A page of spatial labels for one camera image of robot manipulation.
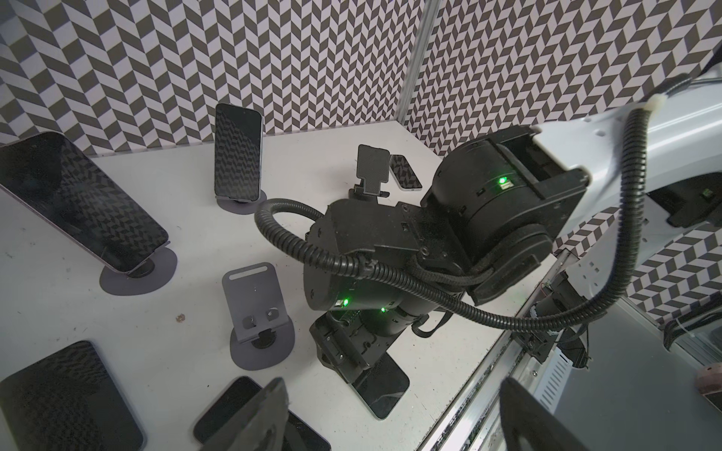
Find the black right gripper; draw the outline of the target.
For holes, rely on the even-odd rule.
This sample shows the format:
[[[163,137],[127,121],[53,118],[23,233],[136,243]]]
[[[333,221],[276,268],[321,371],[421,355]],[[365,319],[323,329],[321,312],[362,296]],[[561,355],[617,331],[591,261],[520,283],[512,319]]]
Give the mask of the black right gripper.
[[[370,312],[326,312],[310,326],[319,360],[346,383],[356,383],[395,342],[364,323]]]

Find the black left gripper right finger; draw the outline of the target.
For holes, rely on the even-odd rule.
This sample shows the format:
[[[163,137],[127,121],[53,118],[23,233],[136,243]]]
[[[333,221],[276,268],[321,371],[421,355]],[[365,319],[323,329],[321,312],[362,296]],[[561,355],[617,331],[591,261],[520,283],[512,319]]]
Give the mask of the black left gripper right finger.
[[[507,377],[499,389],[500,423],[508,450],[587,450],[552,413]]]

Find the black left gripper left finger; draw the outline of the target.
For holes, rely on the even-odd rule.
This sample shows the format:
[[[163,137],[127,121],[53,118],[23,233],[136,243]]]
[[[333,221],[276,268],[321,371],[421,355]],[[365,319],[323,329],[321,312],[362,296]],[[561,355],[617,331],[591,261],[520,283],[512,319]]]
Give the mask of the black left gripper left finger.
[[[288,417],[289,396],[285,381],[273,379],[200,449],[280,451]]]

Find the teal-edged phone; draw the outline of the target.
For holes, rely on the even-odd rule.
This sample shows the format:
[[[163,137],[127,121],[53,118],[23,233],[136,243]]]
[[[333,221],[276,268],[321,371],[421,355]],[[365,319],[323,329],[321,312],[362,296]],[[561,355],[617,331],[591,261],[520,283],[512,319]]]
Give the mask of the teal-edged phone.
[[[214,193],[250,203],[261,197],[264,122],[254,109],[218,103],[215,109]]]
[[[3,379],[1,411],[20,450],[141,450],[146,443],[88,340]]]

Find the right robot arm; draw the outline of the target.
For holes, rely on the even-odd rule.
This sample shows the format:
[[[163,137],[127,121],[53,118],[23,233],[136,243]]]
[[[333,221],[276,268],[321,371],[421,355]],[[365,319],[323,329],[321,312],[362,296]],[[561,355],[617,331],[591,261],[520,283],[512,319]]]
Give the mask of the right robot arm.
[[[618,210],[610,229],[530,312],[484,309],[608,207]],[[667,242],[720,224],[721,57],[602,114],[469,140],[417,205],[353,190],[324,212],[269,199],[255,222],[303,264],[319,360],[346,383],[395,376],[388,349],[406,330],[427,336],[434,310],[509,331],[543,359],[554,334],[578,341]]]

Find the grey round stand near left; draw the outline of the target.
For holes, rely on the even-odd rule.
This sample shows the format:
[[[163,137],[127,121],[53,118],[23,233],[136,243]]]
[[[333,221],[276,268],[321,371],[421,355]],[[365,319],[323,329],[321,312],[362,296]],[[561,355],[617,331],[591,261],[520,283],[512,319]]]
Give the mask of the grey round stand near left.
[[[295,328],[275,267],[263,262],[227,272],[222,277],[233,329],[229,353],[246,371],[282,363],[293,351]]]

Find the grey round stand middle back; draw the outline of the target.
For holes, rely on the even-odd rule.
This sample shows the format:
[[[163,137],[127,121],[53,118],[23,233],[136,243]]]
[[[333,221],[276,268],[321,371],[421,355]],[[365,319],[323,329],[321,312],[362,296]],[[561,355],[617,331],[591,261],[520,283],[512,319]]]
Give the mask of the grey round stand middle back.
[[[261,191],[261,193],[259,194],[259,198],[256,201],[242,202],[229,198],[218,197],[216,199],[216,204],[219,208],[225,210],[226,212],[231,212],[239,215],[253,215],[259,208],[259,205],[261,205],[261,203],[266,200],[267,195],[265,191]]]

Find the black flat stand back right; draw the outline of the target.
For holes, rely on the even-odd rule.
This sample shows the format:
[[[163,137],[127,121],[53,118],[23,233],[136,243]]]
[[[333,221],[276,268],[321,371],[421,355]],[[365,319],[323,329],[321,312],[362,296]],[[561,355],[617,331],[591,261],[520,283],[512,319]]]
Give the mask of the black flat stand back right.
[[[349,199],[377,203],[390,193],[382,190],[389,180],[390,152],[383,148],[359,145],[356,159],[356,176],[359,183],[349,190]]]

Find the grey round stand far-left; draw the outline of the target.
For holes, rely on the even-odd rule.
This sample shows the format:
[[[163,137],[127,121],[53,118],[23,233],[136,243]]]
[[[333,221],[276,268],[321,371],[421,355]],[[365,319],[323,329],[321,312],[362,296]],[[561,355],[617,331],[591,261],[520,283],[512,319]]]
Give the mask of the grey round stand far-left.
[[[129,274],[120,274],[105,267],[100,276],[100,287],[114,296],[148,294],[167,285],[173,278],[177,265],[177,255],[172,249],[164,247]]]

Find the purple-edged phone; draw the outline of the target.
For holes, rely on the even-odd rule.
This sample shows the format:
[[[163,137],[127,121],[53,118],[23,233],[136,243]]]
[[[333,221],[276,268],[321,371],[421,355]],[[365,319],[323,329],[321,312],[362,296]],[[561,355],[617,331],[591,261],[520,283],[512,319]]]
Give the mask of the purple-edged phone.
[[[169,242],[167,231],[61,133],[2,146],[1,187],[121,274]]]

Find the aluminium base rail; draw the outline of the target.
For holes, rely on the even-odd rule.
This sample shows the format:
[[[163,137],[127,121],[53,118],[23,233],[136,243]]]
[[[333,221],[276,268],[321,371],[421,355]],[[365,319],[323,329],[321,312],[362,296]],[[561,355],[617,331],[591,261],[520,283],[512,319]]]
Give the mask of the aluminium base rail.
[[[419,445],[420,450],[504,450],[500,385],[512,377],[554,413],[572,363],[552,349],[543,364],[503,333]]]

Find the aluminium corner post right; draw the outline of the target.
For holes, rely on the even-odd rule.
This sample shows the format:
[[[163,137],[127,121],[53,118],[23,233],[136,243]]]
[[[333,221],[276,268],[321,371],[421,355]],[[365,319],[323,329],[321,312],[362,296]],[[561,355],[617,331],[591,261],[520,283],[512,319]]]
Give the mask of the aluminium corner post right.
[[[440,0],[428,0],[425,2],[420,20],[419,30],[415,38],[414,46],[407,65],[400,99],[396,108],[395,120],[404,125],[409,114],[411,101],[421,73],[421,66],[425,58],[427,47],[432,39],[434,23],[440,11],[442,2]]]

